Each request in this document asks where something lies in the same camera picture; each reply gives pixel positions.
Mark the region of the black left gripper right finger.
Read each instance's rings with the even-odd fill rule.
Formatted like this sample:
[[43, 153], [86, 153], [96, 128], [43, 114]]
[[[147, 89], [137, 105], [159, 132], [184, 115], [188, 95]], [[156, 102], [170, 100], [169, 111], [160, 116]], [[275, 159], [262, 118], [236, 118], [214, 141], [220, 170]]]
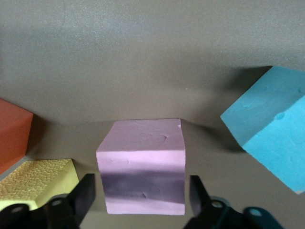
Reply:
[[234, 210], [226, 199], [211, 197], [199, 176], [190, 176], [190, 204], [194, 217], [185, 229], [282, 229], [283, 226], [267, 210], [246, 207]]

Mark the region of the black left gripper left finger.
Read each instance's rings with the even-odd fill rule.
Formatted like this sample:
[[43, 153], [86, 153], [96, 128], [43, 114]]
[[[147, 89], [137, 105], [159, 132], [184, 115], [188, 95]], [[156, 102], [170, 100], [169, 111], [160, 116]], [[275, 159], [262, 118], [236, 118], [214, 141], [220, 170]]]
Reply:
[[49, 200], [30, 210], [27, 204], [13, 204], [0, 212], [2, 229], [79, 229], [96, 197], [95, 175], [86, 174], [65, 197]]

